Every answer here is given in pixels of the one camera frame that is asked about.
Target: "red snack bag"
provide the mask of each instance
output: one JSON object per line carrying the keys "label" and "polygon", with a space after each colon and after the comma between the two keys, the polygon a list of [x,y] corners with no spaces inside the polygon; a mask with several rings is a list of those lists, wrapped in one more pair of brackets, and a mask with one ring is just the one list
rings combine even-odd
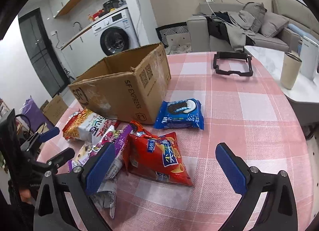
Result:
{"label": "red snack bag", "polygon": [[182,162],[175,132],[158,137],[136,121],[131,121],[130,125],[136,134],[129,134],[123,152],[129,172],[157,181],[193,185]]}

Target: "pink and white tablecloth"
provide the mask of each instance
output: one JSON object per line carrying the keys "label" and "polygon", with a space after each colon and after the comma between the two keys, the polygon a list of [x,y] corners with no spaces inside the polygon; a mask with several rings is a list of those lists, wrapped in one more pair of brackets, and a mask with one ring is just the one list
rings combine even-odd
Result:
{"label": "pink and white tablecloth", "polygon": [[[124,171],[118,176],[115,219],[102,215],[113,230],[218,230],[240,199],[215,158],[225,142],[248,166],[277,174],[286,170],[294,191],[299,230],[310,222],[313,180],[307,145],[286,97],[259,61],[253,58],[253,77],[217,75],[211,67],[213,52],[168,56],[172,80],[167,101],[195,98],[202,103],[205,130],[175,129],[183,162],[193,187],[162,184]],[[221,69],[242,70],[237,61],[219,61]],[[69,115],[80,108],[74,101],[57,126],[62,130]],[[162,135],[171,130],[155,130]],[[46,161],[67,147],[77,152],[81,141],[59,136],[48,141],[39,160]],[[63,166],[60,172],[66,171]],[[253,227],[266,194],[246,226]],[[84,225],[78,215],[79,228]]]}

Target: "white table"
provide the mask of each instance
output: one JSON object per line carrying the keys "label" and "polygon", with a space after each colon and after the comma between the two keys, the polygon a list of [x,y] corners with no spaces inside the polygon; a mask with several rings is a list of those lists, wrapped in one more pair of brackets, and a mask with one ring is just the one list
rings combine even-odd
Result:
{"label": "white table", "polygon": [[280,75],[284,60],[284,52],[245,46],[245,52],[259,60],[268,70],[282,92],[288,98],[300,125],[309,125],[319,122],[319,75],[313,81],[298,74],[297,80],[291,90],[284,88],[280,83]]}

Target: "cardboard box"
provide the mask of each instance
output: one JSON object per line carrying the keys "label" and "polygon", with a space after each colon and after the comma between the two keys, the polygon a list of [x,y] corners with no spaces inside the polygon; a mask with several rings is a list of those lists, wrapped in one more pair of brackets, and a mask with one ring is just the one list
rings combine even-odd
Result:
{"label": "cardboard box", "polygon": [[52,122],[53,125],[56,125],[67,108],[68,106],[62,100],[62,98],[59,95],[56,95],[43,109],[43,114],[48,118],[49,121]]}
{"label": "cardboard box", "polygon": [[155,122],[171,79],[162,43],[105,57],[69,85],[78,101],[99,115]]}

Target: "table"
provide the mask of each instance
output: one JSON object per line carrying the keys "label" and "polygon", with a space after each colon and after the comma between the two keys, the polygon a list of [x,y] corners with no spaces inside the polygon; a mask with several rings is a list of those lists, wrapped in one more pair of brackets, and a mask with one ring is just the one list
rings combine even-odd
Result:
{"label": "table", "polygon": [[[113,230],[218,230],[240,199],[216,161],[215,148],[220,142],[226,142],[248,166],[273,174],[287,171],[296,199],[299,230],[308,226],[313,203],[309,155],[286,97],[258,60],[252,60],[253,77],[225,76],[215,74],[213,56],[214,52],[168,56],[172,80],[166,100],[198,99],[205,117],[203,131],[174,130],[194,186],[157,183],[121,171],[114,220],[109,218],[108,210],[101,212]],[[243,68],[237,61],[219,61],[219,65],[223,70]],[[78,107],[74,101],[58,122],[60,129]],[[146,129],[157,135],[171,132],[150,125]],[[60,134],[47,142],[39,159],[46,161],[69,146],[77,152],[81,143],[66,141]],[[261,195],[247,230],[253,227],[265,196]],[[74,205],[70,207],[83,229]]]}
{"label": "table", "polygon": [[283,51],[255,46],[245,46],[244,49],[268,70],[282,92],[286,95],[300,125],[309,125],[319,121],[319,75],[311,81],[299,73],[293,88],[288,90],[280,83],[284,60]]}

